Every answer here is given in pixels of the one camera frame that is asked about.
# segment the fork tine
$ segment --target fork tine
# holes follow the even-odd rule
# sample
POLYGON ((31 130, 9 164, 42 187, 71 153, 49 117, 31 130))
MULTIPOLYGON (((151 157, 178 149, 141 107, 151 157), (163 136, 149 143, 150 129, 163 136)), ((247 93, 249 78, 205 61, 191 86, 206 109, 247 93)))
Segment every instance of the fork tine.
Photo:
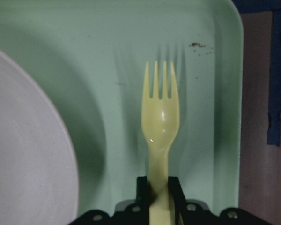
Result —
POLYGON ((157 62, 157 61, 155 61, 155 68, 154 68, 153 98, 159 98, 159 88, 158 88, 158 62, 157 62))
POLYGON ((146 63, 144 86, 142 90, 142 98, 150 97, 150 79, 149 79, 149 62, 146 63))
POLYGON ((168 98, 167 61, 163 62, 163 98, 168 98))
POLYGON ((178 90, 177 90, 177 81, 176 81, 176 75, 175 75, 175 69, 174 69, 174 63, 170 62, 170 73, 171 73, 171 98, 177 98, 178 97, 178 90))

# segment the fork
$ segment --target fork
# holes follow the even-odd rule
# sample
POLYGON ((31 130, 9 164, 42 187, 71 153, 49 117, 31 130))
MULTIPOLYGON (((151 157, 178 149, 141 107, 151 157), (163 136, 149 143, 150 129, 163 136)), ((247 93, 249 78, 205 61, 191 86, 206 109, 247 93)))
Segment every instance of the fork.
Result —
POLYGON ((146 63, 141 106, 141 128, 149 148, 151 187, 150 225, 173 223, 169 207, 168 153, 179 129, 179 97, 174 63, 170 63, 168 93, 167 62, 163 63, 162 95, 159 96, 158 62, 155 62, 153 95, 150 96, 149 63, 146 63))

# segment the green tray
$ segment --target green tray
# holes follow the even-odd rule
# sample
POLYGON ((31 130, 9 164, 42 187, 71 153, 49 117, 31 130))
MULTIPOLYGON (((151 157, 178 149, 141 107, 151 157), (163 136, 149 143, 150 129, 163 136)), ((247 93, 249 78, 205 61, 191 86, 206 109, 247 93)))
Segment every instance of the green tray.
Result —
POLYGON ((59 110, 80 170, 79 214, 135 197, 146 61, 173 60, 181 126, 170 175, 219 213, 238 204, 243 30, 229 0, 1 0, 0 49, 59 110))

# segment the yellow fork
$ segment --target yellow fork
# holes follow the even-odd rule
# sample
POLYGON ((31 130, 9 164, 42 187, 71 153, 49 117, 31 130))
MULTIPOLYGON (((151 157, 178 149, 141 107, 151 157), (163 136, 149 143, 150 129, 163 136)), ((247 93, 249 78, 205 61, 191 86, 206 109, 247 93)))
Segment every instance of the yellow fork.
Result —
POLYGON ((171 95, 168 95, 167 62, 163 63, 162 96, 159 97, 158 62, 155 62, 153 95, 150 97, 149 63, 146 63, 141 106, 141 128, 149 147, 151 186, 150 225, 174 224, 169 208, 168 153, 179 129, 179 97, 170 63, 171 95))

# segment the fork head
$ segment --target fork head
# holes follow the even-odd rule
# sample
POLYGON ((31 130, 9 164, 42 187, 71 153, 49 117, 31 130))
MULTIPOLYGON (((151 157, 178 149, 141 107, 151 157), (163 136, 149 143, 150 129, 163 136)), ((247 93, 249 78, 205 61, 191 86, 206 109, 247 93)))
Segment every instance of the fork head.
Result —
POLYGON ((159 96, 158 62, 155 62, 153 95, 150 96, 149 63, 146 63, 141 107, 141 128, 149 148, 169 149, 179 128, 179 97, 174 63, 170 63, 170 95, 167 62, 163 63, 162 94, 159 96))

